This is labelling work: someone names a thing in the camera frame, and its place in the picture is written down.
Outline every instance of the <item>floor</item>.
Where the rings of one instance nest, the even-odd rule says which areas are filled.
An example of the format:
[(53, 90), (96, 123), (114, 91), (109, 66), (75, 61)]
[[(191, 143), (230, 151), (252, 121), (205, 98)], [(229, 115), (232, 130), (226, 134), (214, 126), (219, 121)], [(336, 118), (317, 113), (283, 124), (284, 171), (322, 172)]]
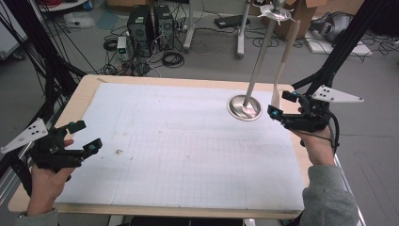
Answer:
[[(99, 70), (105, 64), (104, 37), (109, 29), (99, 28), (98, 22), (107, 9), (95, 8), (89, 15), (97, 23), (91, 28), (71, 29), (68, 35), (79, 47), (93, 68)], [(126, 24), (127, 14), (111, 11), (118, 15), (115, 24)], [(216, 28), (213, 14), (205, 13), (198, 25)], [(250, 29), (262, 28), (258, 18), (250, 18)], [(146, 76), (186, 79), (206, 79), (248, 82), (260, 48), (257, 40), (245, 39), (245, 56), (238, 59), (235, 55), (236, 34), (216, 33), (210, 30), (197, 30), (192, 48), (184, 53), (184, 65), (178, 69), (159, 67)], [(263, 35), (247, 33), (249, 37)], [(79, 55), (65, 35), (59, 36), (69, 53), (72, 64), (85, 72), (92, 72), (86, 61)], [(285, 71), (280, 79), (282, 84), (294, 82), (317, 72), (327, 59), (327, 55), (311, 54), (304, 40), (290, 55)], [(372, 50), (378, 49), (378, 43), (369, 44)], [(261, 68), (258, 82), (273, 83), (278, 65), (284, 51), (285, 42), (274, 39), (277, 47), (269, 48)], [(333, 104), (331, 111), (338, 117), (341, 125), (341, 141), (338, 156), (343, 170), (359, 204), (359, 209), (367, 225), (395, 225), (399, 222), (399, 146), (395, 122), (399, 109), (399, 59), (398, 51), (388, 55), (374, 51), (362, 61), (350, 56), (334, 80), (333, 88), (362, 96), (363, 104)], [(8, 59), (0, 61), (0, 127), (5, 132), (0, 135), (0, 144), (7, 144), (16, 137), (38, 111), (43, 103), (40, 83), (28, 59)], [(7, 205), (0, 209), (0, 218), (4, 225), (12, 225), (16, 213), (10, 213)], [(60, 225), (107, 225), (108, 216), (64, 215), (60, 216)], [(275, 221), (259, 220), (258, 225), (278, 225)]]

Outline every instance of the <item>cardboard box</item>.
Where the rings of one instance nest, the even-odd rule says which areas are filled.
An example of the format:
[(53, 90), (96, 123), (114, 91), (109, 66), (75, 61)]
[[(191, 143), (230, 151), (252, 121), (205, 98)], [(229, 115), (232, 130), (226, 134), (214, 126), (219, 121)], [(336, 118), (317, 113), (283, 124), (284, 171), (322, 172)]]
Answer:
[(152, 0), (107, 0), (110, 7), (132, 7), (134, 5), (152, 5)]
[(326, 12), (342, 11), (352, 15), (355, 15), (364, 0), (328, 0), (328, 3), (324, 6), (317, 8), (314, 16), (322, 17)]
[[(292, 10), (291, 16), (295, 21), (300, 20), (300, 27), (297, 39), (305, 37), (308, 32), (309, 25), (311, 24), (311, 18), (314, 16), (318, 7), (327, 4), (327, 0), (286, 0), (285, 9)], [(262, 17), (262, 22), (265, 25), (269, 25), (269, 19)], [(274, 33), (283, 40), (287, 40), (289, 32), (294, 27), (295, 23), (291, 20), (280, 22), (280, 25), (276, 25)]]

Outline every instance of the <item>human hand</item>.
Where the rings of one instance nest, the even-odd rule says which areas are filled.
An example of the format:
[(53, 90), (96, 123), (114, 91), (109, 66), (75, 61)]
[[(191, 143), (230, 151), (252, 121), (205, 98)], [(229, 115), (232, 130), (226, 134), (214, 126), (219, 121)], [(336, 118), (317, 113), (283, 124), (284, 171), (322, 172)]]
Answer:
[[(73, 144), (73, 139), (64, 141), (65, 146)], [(32, 167), (32, 195), (26, 215), (36, 216), (53, 210), (54, 201), (62, 193), (67, 178), (75, 168), (64, 168), (55, 173), (51, 169)]]
[(331, 146), (331, 131), (327, 126), (324, 130), (314, 133), (305, 131), (291, 131), (300, 137), (308, 151), (309, 159), (313, 165), (335, 166), (334, 154)]

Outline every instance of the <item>gray sleeve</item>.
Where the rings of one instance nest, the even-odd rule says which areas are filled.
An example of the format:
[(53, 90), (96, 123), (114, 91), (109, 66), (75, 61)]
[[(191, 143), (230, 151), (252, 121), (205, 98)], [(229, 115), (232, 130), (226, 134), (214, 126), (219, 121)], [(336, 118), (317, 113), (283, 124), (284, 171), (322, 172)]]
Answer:
[(58, 224), (58, 211), (53, 211), (34, 217), (20, 216), (15, 226), (56, 226)]
[(334, 166), (309, 168), (310, 184), (303, 190), (305, 210), (300, 226), (354, 226), (359, 221), (353, 195), (343, 189), (341, 169)]

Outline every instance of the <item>graph paper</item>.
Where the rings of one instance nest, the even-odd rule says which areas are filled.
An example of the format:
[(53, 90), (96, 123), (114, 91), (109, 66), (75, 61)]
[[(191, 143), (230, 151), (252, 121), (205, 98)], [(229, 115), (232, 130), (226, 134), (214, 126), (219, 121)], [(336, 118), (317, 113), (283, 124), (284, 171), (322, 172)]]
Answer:
[[(100, 137), (57, 202), (300, 210), (301, 179), (286, 131), (266, 112), (230, 115), (244, 90), (101, 84), (71, 149)], [(271, 92), (252, 94), (267, 109)]]

